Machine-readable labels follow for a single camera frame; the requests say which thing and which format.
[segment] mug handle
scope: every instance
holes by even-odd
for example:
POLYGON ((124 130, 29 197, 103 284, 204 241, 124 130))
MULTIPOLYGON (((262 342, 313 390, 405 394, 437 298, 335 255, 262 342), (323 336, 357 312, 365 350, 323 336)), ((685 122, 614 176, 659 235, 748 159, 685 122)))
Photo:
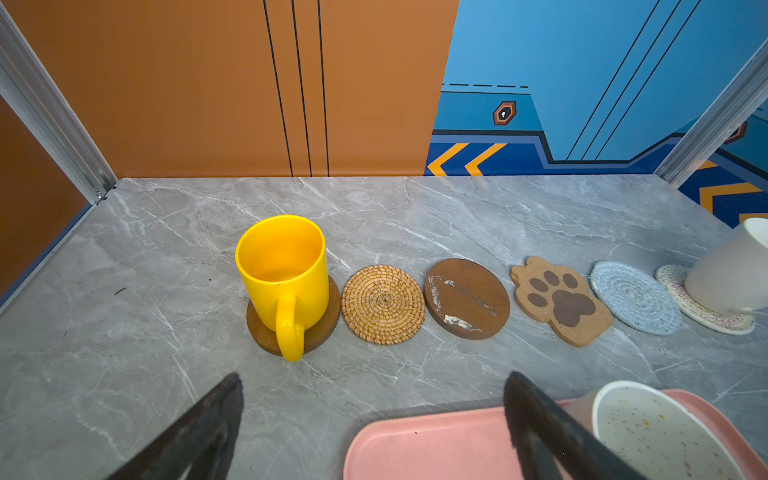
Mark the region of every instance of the mug handle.
POLYGON ((288 293, 277 299, 275 319, 277 345, 289 362, 301 360, 304 354, 304 325, 296 322, 296 295, 288 293))

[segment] yellow chevron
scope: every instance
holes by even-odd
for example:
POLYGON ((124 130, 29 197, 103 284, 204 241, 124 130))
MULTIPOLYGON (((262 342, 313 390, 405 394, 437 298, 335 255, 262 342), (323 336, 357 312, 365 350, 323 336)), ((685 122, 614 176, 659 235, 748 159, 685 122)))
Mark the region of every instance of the yellow chevron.
POLYGON ((491 147, 489 147, 488 150, 484 151, 483 153, 481 153, 480 155, 475 157, 475 159, 473 161, 469 162, 468 164, 466 164, 464 166, 464 168, 466 168, 467 171, 469 172, 469 174, 472 175, 473 177, 482 177, 482 172, 478 168, 480 166, 480 164, 483 163, 484 161, 488 160, 488 158, 491 155, 495 154, 496 152, 498 152, 502 148, 504 148, 505 145, 506 144, 493 144, 493 145, 491 145, 491 147))
POLYGON ((747 218, 768 218, 768 214, 740 214, 739 223, 744 222, 747 218))
POLYGON ((701 165, 701 167, 699 167, 699 170, 704 170, 707 168, 715 168, 716 166, 717 164, 715 164, 713 161, 707 160, 701 165))
POLYGON ((458 152, 462 151, 464 147, 466 147, 469 144, 456 144, 453 147, 450 147, 444 154, 437 157, 435 160, 432 161, 429 165, 427 165, 427 168, 429 171, 432 172, 436 177, 445 177, 445 172, 442 169, 442 165, 451 160, 454 155, 456 155, 458 152))
POLYGON ((754 194, 762 190, 752 184, 717 185, 699 189, 699 205, 709 213, 713 213, 712 199, 719 195, 754 194))

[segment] paw-shaped coaster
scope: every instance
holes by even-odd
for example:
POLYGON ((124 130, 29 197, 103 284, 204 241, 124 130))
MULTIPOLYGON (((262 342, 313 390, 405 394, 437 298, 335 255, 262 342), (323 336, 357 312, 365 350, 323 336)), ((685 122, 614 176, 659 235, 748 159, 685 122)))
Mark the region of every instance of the paw-shaped coaster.
POLYGON ((614 324, 611 311, 592 295, 587 280, 568 266, 529 257, 525 266, 514 265, 511 274, 520 308, 552 325, 573 346, 589 345, 614 324))

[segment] cork coaster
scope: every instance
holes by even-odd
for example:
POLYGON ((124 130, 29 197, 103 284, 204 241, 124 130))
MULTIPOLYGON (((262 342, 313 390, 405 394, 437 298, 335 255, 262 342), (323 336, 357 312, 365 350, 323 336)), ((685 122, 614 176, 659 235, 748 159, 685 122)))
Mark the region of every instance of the cork coaster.
POLYGON ((422 328, 424 296, 416 281, 402 270, 389 265, 367 266, 346 283, 341 311, 361 339, 394 345, 422 328))
POLYGON ((685 290, 686 276, 688 276, 688 269, 681 265, 664 265, 656 270, 656 280, 664 285, 680 310, 683 310, 683 313, 692 320, 728 335, 746 335, 755 329, 755 317, 752 315, 723 315, 709 310, 691 298, 685 290))
MULTIPOLYGON (((330 276, 328 276, 328 291, 328 308, 326 308, 326 312, 312 328, 304 332, 304 353, 313 351, 328 340, 331 333, 333 333, 333 329, 336 328, 336 324, 339 322, 341 296, 339 295, 339 287, 336 286, 336 282, 330 276)), ((253 339, 256 340, 256 343, 261 348, 273 355, 283 356, 280 352, 280 346, 277 344, 277 334, 261 322, 259 314, 253 308, 253 302, 248 302, 246 321, 248 322, 250 334, 253 335, 253 339)))
POLYGON ((470 340, 494 336, 509 318, 509 295, 496 275, 469 260, 435 265, 424 282, 427 310, 442 328, 470 340))
POLYGON ((565 342, 589 345, 614 324, 611 311, 589 290, 589 283, 569 266, 529 257, 512 267, 515 302, 532 319, 549 323, 565 342))

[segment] wall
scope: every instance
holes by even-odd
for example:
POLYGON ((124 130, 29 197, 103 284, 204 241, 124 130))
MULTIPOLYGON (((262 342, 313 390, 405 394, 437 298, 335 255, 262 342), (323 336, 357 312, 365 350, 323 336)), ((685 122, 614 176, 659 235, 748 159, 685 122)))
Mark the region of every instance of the wall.
POLYGON ((680 191, 731 227, 750 217, 768 218, 768 101, 680 191))
POLYGON ((291 175, 262 2, 3 3, 119 177, 291 175))
POLYGON ((458 0, 5 0, 119 177, 421 174, 458 0))
POLYGON ((0 305, 88 202, 0 98, 0 305))
POLYGON ((762 0, 464 1, 425 174, 438 159, 447 174, 652 173, 768 37, 767 18, 762 0), (522 95, 535 133, 495 125, 522 95))

